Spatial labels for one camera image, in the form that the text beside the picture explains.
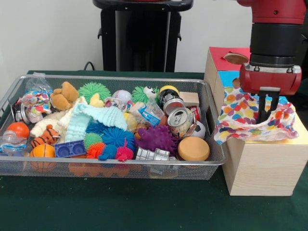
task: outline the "teddy bear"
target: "teddy bear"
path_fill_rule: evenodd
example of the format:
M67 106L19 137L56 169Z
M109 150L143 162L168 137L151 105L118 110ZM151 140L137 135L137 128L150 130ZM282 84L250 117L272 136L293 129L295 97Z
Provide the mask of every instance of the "teddy bear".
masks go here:
M64 82L61 89L55 89L50 95L51 103L58 110L70 109L79 97L79 92L69 83Z

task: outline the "wire mesh basket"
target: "wire mesh basket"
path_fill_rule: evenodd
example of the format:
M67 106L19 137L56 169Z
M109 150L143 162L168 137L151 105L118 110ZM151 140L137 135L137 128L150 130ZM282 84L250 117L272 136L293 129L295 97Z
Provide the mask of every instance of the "wire mesh basket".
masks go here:
M11 106L23 96L30 77L32 75L18 78L9 88L6 98L0 101L0 135L14 122ZM227 160L227 147L214 141L213 130L218 115L211 89L202 80L51 75L45 78L54 89L60 88L64 81L69 81L76 89L95 81L104 84L111 92L120 89L132 92L136 86L160 88L164 85L173 85L180 91L198 92L201 122L206 127L205 140L210 147L210 156L206 161L197 162L129 160L124 163L117 160L0 156L0 175L208 180ZM31 151L30 141L28 139L28 152Z

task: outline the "purple spiky ball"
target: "purple spiky ball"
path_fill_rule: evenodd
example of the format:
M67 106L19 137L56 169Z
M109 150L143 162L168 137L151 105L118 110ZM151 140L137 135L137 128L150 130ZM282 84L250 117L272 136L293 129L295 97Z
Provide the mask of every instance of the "purple spiky ball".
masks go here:
M179 140L172 135L168 126L151 127L147 130L144 128L138 129L138 134L141 139L136 139L136 144L147 150L155 151L156 148L161 150L176 152Z

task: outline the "yellow toy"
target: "yellow toy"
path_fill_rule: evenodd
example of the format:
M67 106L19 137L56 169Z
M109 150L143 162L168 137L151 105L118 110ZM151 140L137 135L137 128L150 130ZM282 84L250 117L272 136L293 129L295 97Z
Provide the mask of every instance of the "yellow toy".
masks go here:
M105 103L100 100L99 93L95 93L90 99L90 105L93 107L105 107Z

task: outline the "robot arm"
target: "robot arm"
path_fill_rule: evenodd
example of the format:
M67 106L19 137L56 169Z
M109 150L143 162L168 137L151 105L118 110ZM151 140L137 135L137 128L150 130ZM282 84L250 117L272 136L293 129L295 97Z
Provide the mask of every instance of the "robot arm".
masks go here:
M295 54L307 9L305 0L237 0L251 7L253 25L250 63L243 64L243 91L260 96L258 123L265 121L278 105L279 95L294 95L301 82ZM265 98L272 97L265 112Z

